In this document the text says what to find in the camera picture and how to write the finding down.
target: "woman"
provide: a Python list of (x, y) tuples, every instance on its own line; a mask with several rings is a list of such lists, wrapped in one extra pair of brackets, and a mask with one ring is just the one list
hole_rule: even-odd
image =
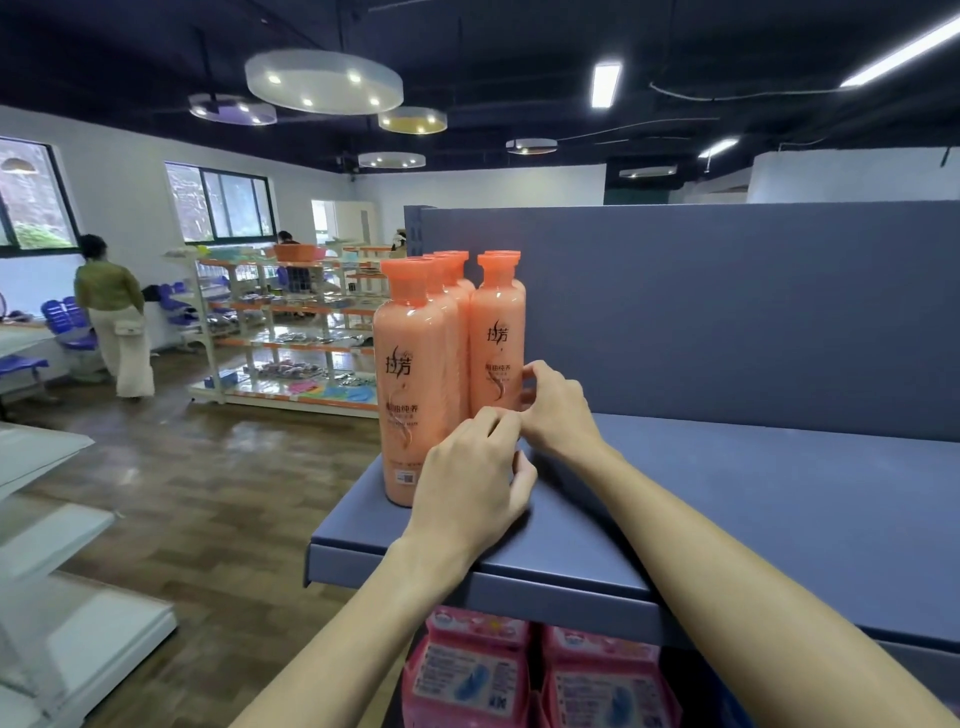
[(81, 235), (78, 242), (84, 265), (73, 281), (77, 305), (97, 332), (100, 354), (117, 382), (117, 397), (152, 397), (154, 371), (140, 284), (133, 273), (107, 260), (107, 243), (100, 235)]

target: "window frame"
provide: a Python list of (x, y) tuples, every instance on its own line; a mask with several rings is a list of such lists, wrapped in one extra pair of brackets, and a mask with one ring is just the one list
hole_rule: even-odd
[[(177, 195), (174, 193), (173, 185), (170, 184), (170, 174), (168, 165), (175, 167), (190, 167), (191, 169), (196, 169), (200, 173), (200, 184), (204, 190), (204, 202), (206, 203), (206, 215), (210, 221), (210, 232), (213, 233), (212, 240), (184, 240), (184, 245), (245, 245), (248, 243), (269, 243), (271, 241), (276, 241), (276, 217), (274, 216), (274, 197), (270, 193), (270, 179), (266, 177), (261, 177), (260, 175), (249, 175), (245, 172), (230, 172), (227, 169), (214, 169), (213, 167), (202, 167), (199, 164), (189, 164), (182, 161), (170, 161), (165, 160), (163, 162), (163, 171), (167, 173), (167, 187), (170, 188), (170, 197), (172, 198), (174, 204), (174, 214), (177, 215), (178, 227), (180, 226), (180, 210), (177, 207)], [(232, 223), (230, 222), (230, 214), (227, 205), (227, 197), (224, 192), (224, 183), (222, 176), (227, 175), (228, 177), (239, 177), (246, 180), (251, 180), (251, 194), (253, 195), (253, 204), (256, 209), (257, 220), (260, 220), (260, 201), (256, 198), (256, 188), (253, 186), (254, 180), (260, 180), (263, 182), (264, 189), (267, 193), (267, 211), (270, 213), (270, 224), (274, 227), (273, 234), (270, 235), (245, 235), (245, 236), (232, 236), (232, 237), (222, 237), (217, 234), (217, 225), (213, 220), (213, 207), (210, 206), (210, 191), (206, 186), (206, 173), (218, 175), (218, 181), (220, 183), (220, 195), (221, 200), (224, 201), (224, 214), (227, 216), (227, 226), (231, 227)]]
[(77, 239), (80, 237), (80, 230), (77, 228), (77, 218), (74, 217), (73, 208), (70, 206), (70, 200), (66, 194), (66, 184), (63, 183), (63, 175), (60, 173), (60, 165), (57, 164), (57, 154), (53, 146), (45, 144), (42, 141), (33, 141), (32, 139), (21, 139), (16, 136), (3, 136), (0, 139), (16, 141), (21, 144), (33, 144), (36, 147), (42, 147), (46, 152), (47, 162), (54, 173), (54, 192), (57, 194), (57, 201), (60, 203), (60, 211), (63, 212), (64, 222), (73, 232), (73, 245), (69, 248), (21, 248), (20, 241), (16, 237), (16, 230), (10, 219), (10, 213), (7, 211), (7, 201), (0, 194), (0, 227), (3, 228), (7, 239), (11, 241), (10, 245), (0, 245), (0, 258), (5, 257), (28, 257), (34, 255), (79, 255), (80, 248), (77, 246)]

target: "led light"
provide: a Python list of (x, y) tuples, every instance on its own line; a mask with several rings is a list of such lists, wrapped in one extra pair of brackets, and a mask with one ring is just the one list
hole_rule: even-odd
[(716, 144), (711, 147), (707, 147), (703, 152), (700, 153), (700, 159), (709, 159), (711, 157), (716, 157), (721, 152), (726, 152), (732, 146), (734, 146), (739, 141), (735, 136), (728, 136), (726, 139), (721, 139)]
[(620, 61), (597, 63), (593, 66), (590, 105), (595, 109), (609, 109), (613, 106), (613, 95), (616, 93), (616, 82), (620, 79), (621, 70), (623, 63)]
[(924, 33), (915, 40), (911, 40), (906, 45), (901, 46), (901, 48), (898, 48), (890, 55), (884, 56), (879, 61), (871, 63), (866, 68), (850, 76), (845, 82), (840, 84), (840, 87), (850, 88), (852, 86), (868, 84), (870, 81), (878, 79), (880, 76), (894, 70), (894, 68), (914, 60), (919, 55), (936, 48), (941, 43), (946, 43), (958, 35), (960, 35), (960, 15), (957, 15), (952, 20), (948, 20), (938, 28)]

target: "ceiling light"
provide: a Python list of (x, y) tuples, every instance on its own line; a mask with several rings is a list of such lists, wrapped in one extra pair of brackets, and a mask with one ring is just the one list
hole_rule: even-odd
[(425, 167), (426, 157), (410, 152), (364, 152), (357, 155), (357, 163), (361, 167), (374, 167), (378, 170), (412, 169)]
[(203, 121), (240, 127), (276, 123), (276, 108), (229, 93), (192, 93), (187, 97), (190, 113)]
[(713, 146), (707, 147), (703, 152), (701, 152), (700, 159), (716, 157), (721, 152), (726, 152), (732, 146), (735, 146), (738, 141), (739, 139), (736, 136), (728, 136), (726, 139), (721, 139)]
[(548, 155), (557, 151), (556, 139), (511, 139), (507, 151), (512, 155)]
[(620, 78), (623, 63), (607, 61), (593, 66), (593, 91), (590, 94), (590, 105), (595, 109), (609, 109), (613, 106), (613, 95), (616, 93), (616, 82)]
[(669, 177), (677, 174), (677, 165), (669, 164), (662, 167), (638, 167), (637, 169), (621, 169), (620, 177), (636, 180), (640, 177)]
[[(359, 116), (403, 103), (403, 81), (385, 65), (345, 53), (288, 48), (254, 56), (244, 68), (250, 91), (271, 104), (311, 113)], [(283, 77), (268, 83), (268, 74)]]
[(4, 159), (3, 163), (0, 164), (0, 170), (3, 170), (9, 175), (37, 174), (36, 167), (34, 167), (26, 159), (21, 159), (20, 157), (9, 157)]
[(377, 114), (377, 120), (388, 132), (426, 134), (446, 129), (446, 114), (425, 107), (400, 107), (389, 114)]
[(840, 84), (841, 88), (849, 88), (868, 84), (874, 79), (878, 79), (908, 61), (912, 61), (919, 55), (936, 48), (942, 43), (960, 35), (960, 15), (952, 20), (948, 20), (943, 25), (934, 28), (932, 31), (924, 33), (922, 36), (911, 40), (904, 46), (901, 46), (888, 56), (884, 56), (879, 61), (871, 63), (866, 68), (850, 76), (845, 82)]

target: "shelf panel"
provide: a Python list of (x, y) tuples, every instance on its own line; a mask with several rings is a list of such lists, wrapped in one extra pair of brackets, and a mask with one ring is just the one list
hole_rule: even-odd
[[(69, 710), (89, 712), (177, 626), (173, 606), (97, 582), (52, 574), (37, 585), (36, 619), (66, 687)], [(26, 691), (16, 667), (0, 673)]]
[(116, 516), (44, 498), (0, 502), (0, 573), (13, 580), (49, 574), (103, 533)]
[(0, 423), (0, 499), (90, 445), (85, 435)]

